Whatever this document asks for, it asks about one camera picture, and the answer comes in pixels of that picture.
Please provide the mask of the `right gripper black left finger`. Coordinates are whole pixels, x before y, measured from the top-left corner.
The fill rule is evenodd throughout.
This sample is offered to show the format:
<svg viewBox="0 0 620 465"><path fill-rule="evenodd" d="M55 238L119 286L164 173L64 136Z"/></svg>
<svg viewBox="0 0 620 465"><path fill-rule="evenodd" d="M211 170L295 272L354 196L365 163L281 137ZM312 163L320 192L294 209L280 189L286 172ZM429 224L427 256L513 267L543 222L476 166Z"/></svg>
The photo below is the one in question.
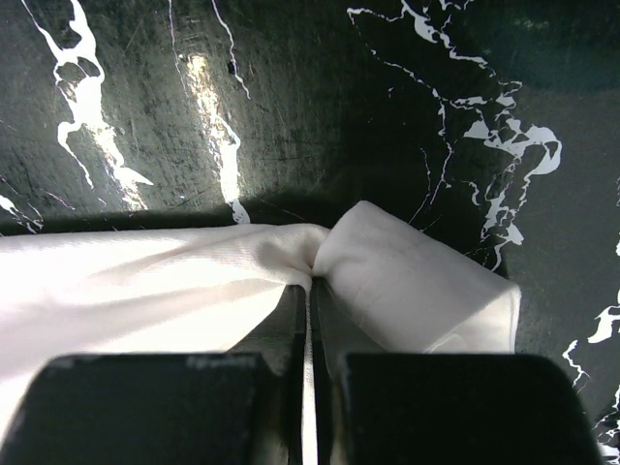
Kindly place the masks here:
<svg viewBox="0 0 620 465"><path fill-rule="evenodd" d="M5 464L298 464L305 293L224 353L77 355L35 376Z"/></svg>

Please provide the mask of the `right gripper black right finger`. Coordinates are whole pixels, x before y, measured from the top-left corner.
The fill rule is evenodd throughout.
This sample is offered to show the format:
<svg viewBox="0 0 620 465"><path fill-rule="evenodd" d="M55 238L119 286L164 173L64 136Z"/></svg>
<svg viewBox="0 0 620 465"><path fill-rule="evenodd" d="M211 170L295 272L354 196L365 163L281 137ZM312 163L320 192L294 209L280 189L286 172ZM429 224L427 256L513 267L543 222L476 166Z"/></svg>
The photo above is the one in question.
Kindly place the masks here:
<svg viewBox="0 0 620 465"><path fill-rule="evenodd" d="M529 355L383 350L323 280L310 294L322 464L597 464L564 372Z"/></svg>

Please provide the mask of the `white green Charlie Brown t-shirt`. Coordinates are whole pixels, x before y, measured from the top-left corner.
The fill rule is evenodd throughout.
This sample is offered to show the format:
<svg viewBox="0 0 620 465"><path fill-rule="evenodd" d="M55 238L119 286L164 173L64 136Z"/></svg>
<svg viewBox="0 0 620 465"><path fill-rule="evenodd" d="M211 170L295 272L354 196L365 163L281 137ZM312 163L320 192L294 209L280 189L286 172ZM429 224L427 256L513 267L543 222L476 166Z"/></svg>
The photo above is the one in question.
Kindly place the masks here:
<svg viewBox="0 0 620 465"><path fill-rule="evenodd" d="M302 460L318 460L310 294L325 281L383 350L509 354L521 292L362 201L314 224L21 235L1 241L1 447L59 357L224 353L305 293Z"/></svg>

